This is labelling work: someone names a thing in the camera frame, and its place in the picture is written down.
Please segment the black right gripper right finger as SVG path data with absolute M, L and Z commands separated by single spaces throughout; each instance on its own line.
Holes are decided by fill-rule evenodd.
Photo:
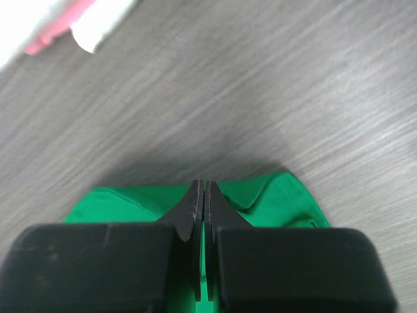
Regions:
M 216 312 L 395 312 L 376 248 L 349 228 L 260 228 L 205 188 L 205 272 Z

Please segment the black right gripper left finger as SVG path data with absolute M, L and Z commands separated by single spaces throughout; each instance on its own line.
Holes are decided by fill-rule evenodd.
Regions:
M 1 265 L 2 312 L 191 312 L 201 299 L 200 180 L 154 222 L 36 224 Z

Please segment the green t shirt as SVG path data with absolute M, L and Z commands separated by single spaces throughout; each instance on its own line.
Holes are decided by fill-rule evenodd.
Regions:
M 205 272 L 205 188 L 201 227 L 201 299 L 191 312 L 216 312 L 207 294 Z M 260 228 L 327 228 L 327 219 L 307 188 L 290 173 L 217 183 L 239 215 Z M 68 224 L 154 222 L 180 201 L 190 185 L 100 187 L 69 212 Z

